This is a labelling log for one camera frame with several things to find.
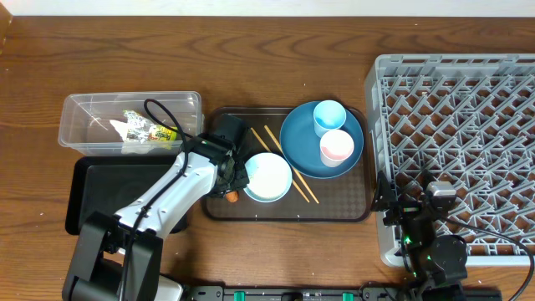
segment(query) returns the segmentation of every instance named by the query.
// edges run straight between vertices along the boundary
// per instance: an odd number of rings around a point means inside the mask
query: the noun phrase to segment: wire
[[[379,283],[377,281],[368,281],[367,282],[367,284],[372,284],[372,283],[377,283],[377,284],[380,284],[380,285],[384,285],[384,284]],[[365,286],[366,286],[366,283],[362,284],[360,286],[360,288],[359,288],[359,297],[361,297],[361,298],[362,298],[362,295],[363,295],[362,289],[365,288]],[[382,286],[380,288],[382,288],[385,291],[385,293],[388,295],[388,298],[390,298],[391,301],[397,301],[396,298],[394,298],[394,297],[392,297],[392,295],[390,295],[390,293],[389,293],[388,289],[386,289],[386,287]]]
[[[171,118],[171,121],[173,121],[173,123],[175,124],[175,127],[176,129],[170,127],[169,125],[166,125],[165,123],[161,122],[160,120],[158,120],[156,118],[156,116],[154,116],[150,111],[149,111],[149,108],[147,108],[147,103],[148,102],[152,102],[152,103],[155,103],[157,104],[170,118]],[[166,129],[168,130],[171,130],[171,131],[174,131],[175,133],[179,133],[180,134],[180,131],[182,131],[182,133],[186,136],[186,137],[189,137],[191,138],[191,135],[190,134],[186,134],[184,133],[184,131],[182,130],[182,128],[179,126],[178,124],[178,120],[176,120],[175,116],[161,103],[159,102],[158,100],[155,100],[155,99],[146,99],[145,102],[143,103],[143,107],[145,108],[145,112],[148,114],[149,117],[151,117],[153,119],[153,121],[155,123],[157,123],[158,125],[161,125],[163,127],[165,127]]]
[[[507,237],[503,234],[500,234],[500,233],[497,233],[497,232],[492,232],[492,231],[488,231],[486,229],[480,229],[478,227],[473,227],[473,226],[470,226],[468,224],[465,224],[464,222],[456,222],[456,221],[453,221],[447,217],[443,217],[435,208],[435,205],[433,205],[431,199],[430,199],[430,204],[431,204],[431,210],[436,214],[436,216],[442,220],[443,222],[449,222],[450,224],[452,225],[456,225],[458,227],[464,227],[466,229],[470,229],[472,231],[475,231],[475,232],[483,232],[485,234],[488,234],[488,235],[492,235],[494,237],[498,237],[498,238],[501,238],[501,239],[504,239],[508,242],[512,242],[514,243],[515,245],[517,245],[519,248],[521,248],[522,250],[524,250],[524,252],[526,252],[527,256],[529,257],[529,272],[527,273],[527,276],[526,276],[526,279],[524,280],[524,283],[522,284],[522,286],[518,289],[518,291],[513,294],[513,296],[509,299],[509,301],[514,301],[516,299],[518,299],[518,297],[520,297],[520,295],[524,292],[524,290],[526,289],[526,287],[529,285],[529,282],[532,280],[532,277],[533,277],[533,269],[535,269],[535,261],[533,260],[533,255],[532,253],[529,251],[529,248],[526,247],[525,244],[521,243],[521,242],[517,242],[516,240],[510,238],[510,237]]]
[[[401,257],[403,258],[403,265],[405,266],[405,270],[409,273],[412,273],[412,269],[409,267],[409,263],[407,262],[407,250],[405,248],[405,244],[403,243],[403,232],[401,231],[401,226],[397,226],[400,230],[400,239],[401,239]]]
[[[173,129],[167,125],[165,125],[163,122],[159,121],[150,111],[148,104],[154,103],[158,105],[166,114],[169,115],[171,120],[176,126],[176,129]],[[134,225],[130,229],[130,236],[128,239],[128,246],[125,250],[125,259],[123,260],[123,272],[121,274],[121,282],[120,282],[120,290],[119,290],[119,301],[124,301],[126,298],[126,279],[128,277],[128,266],[130,264],[130,258],[132,257],[132,246],[134,245],[135,240],[135,233],[137,232],[138,227],[141,224],[141,220],[145,217],[145,214],[150,210],[152,207],[152,204],[158,200],[158,198],[166,192],[169,187],[171,187],[173,184],[175,184],[178,179],[180,179],[182,176],[184,176],[184,172],[186,172],[187,168],[187,161],[188,161],[188,155],[189,150],[186,148],[186,134],[184,133],[184,130],[182,130],[181,125],[178,123],[178,120],[176,120],[175,116],[164,106],[162,105],[158,100],[155,99],[146,99],[143,103],[143,107],[145,108],[145,112],[150,116],[153,121],[159,125],[164,126],[168,130],[172,130],[176,133],[178,133],[182,138],[182,151],[184,152],[184,164],[182,165],[182,168],[176,173],[176,176],[174,176],[165,186],[163,186],[147,203],[141,208],[140,214],[135,219]]]

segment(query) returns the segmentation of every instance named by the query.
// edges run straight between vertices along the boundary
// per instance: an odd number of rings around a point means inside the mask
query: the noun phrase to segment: white wall
[[[535,17],[535,0],[0,0],[17,15]]]

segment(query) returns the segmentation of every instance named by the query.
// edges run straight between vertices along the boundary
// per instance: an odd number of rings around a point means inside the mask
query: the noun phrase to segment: blue cup
[[[339,102],[324,100],[314,108],[314,132],[321,138],[328,131],[341,128],[345,118],[345,108]]]

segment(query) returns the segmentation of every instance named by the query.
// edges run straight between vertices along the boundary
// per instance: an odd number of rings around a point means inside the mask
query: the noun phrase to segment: plastic container
[[[110,120],[126,121],[124,110],[134,110],[148,118],[143,108],[145,99],[160,101],[177,118],[186,133],[198,135],[202,132],[201,96],[197,92],[72,94],[64,102],[59,124],[59,144],[86,156],[125,155],[127,151],[122,151],[125,143]],[[164,111],[156,105],[150,108],[156,118],[172,126]],[[181,140],[129,142],[129,146],[137,150],[146,146],[148,151],[145,155],[173,155],[181,144]]]
[[[457,190],[453,220],[535,246],[535,54],[381,55],[365,81],[375,169],[415,200],[427,169]],[[399,228],[377,214],[381,259],[403,266]],[[502,239],[436,222],[468,244],[467,266],[526,266]]]

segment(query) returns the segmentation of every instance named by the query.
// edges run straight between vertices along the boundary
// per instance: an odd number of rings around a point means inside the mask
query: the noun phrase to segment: black tray
[[[262,137],[269,149],[274,153],[278,151],[263,126],[267,125],[278,138],[284,119],[293,108],[237,108],[226,107],[215,110],[207,120],[210,121],[218,115],[235,115],[245,120],[249,126]],[[360,161],[346,174],[334,179],[319,180],[303,175],[319,200],[316,204],[308,196],[307,203],[299,192],[292,186],[288,194],[282,199],[272,203],[256,202],[244,191],[239,192],[239,200],[230,203],[218,198],[204,198],[203,211],[214,220],[229,222],[361,222],[369,216],[371,206],[372,170],[373,161],[369,159],[368,145],[370,143],[366,120],[356,109],[349,111],[357,118],[364,132],[364,149]],[[243,147],[242,156],[248,160],[251,156],[265,152],[252,133],[249,133]],[[295,181],[308,195],[301,181]]]
[[[74,165],[65,230],[78,235],[93,212],[113,216],[143,195],[175,160],[176,156],[98,156],[78,160]],[[177,226],[185,228],[186,219]]]

